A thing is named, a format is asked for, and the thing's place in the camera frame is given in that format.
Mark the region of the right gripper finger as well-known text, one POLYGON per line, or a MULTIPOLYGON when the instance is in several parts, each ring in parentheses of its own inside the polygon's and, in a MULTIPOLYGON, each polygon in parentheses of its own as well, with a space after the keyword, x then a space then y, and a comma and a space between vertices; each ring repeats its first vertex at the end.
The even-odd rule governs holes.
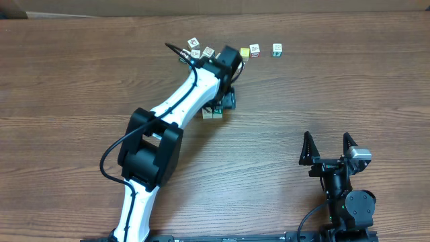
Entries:
POLYGON ((315 161, 320 159, 319 151, 313 141, 313 137, 309 131, 304 133, 302 152, 300 155, 300 165, 314 165, 315 161))
POLYGON ((346 132, 343 134, 343 154, 345 157, 356 156, 357 143, 352 139, 351 135, 346 132))

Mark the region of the white block green side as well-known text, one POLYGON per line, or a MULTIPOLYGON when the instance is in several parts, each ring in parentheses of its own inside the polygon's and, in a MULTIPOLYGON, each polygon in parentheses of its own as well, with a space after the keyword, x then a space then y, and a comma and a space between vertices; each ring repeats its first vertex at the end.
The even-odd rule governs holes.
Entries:
POLYGON ((220 107, 220 106, 215 107, 215 108, 212 110, 212 117, 213 117, 213 119, 216 119, 216 118, 223 118, 223 108, 222 108, 222 107, 220 107))

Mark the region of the white block butterfly picture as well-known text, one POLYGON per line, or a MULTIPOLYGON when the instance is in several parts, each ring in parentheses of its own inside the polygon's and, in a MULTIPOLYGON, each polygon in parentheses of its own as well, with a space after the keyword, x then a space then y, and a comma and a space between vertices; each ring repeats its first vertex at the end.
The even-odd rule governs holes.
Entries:
POLYGON ((213 119, 213 110, 212 108, 202 108, 202 118, 203 119, 213 119))

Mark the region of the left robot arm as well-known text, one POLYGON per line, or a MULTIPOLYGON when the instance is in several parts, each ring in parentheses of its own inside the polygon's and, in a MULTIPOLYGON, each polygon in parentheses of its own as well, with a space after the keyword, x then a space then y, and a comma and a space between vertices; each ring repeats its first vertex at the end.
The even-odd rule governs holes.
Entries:
POLYGON ((225 46, 215 57, 184 59, 189 77, 163 103, 135 110, 119 141, 125 194, 119 224, 108 241, 147 240, 155 198, 175 171, 189 121, 202 110, 216 114, 236 107, 232 83, 244 67, 238 50, 225 46))

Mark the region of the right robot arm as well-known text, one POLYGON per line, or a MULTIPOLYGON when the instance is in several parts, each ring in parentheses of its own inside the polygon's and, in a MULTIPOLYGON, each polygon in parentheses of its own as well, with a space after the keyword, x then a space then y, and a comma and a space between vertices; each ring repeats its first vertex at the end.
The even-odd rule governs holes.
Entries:
POLYGON ((323 208, 328 208, 330 223, 320 227, 319 241, 378 240, 377 233, 369 231, 374 224, 376 197, 369 190, 354 190, 351 185, 351 176, 364 171, 371 161, 370 150, 359 146, 347 132, 343 135, 343 154, 337 159, 323 159, 311 133, 304 133, 299 164, 310 167, 310 177, 319 178, 326 199, 302 219, 297 241, 301 240, 304 223, 323 208))

